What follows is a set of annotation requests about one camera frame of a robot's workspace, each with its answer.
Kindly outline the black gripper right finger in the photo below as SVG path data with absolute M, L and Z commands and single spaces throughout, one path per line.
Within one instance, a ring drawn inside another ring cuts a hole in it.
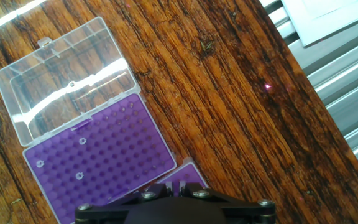
M 225 218 L 242 218 L 246 223 L 275 223 L 275 203 L 269 199 L 245 202 L 225 195 L 198 182 L 180 182 L 179 196 L 215 206 Z

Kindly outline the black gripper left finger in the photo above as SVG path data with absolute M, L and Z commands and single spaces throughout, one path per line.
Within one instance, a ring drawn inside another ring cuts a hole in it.
M 136 191 L 106 205 L 84 203 L 75 210 L 75 224 L 124 223 L 131 210 L 172 196 L 173 184 L 166 182 L 153 184 L 148 189 Z

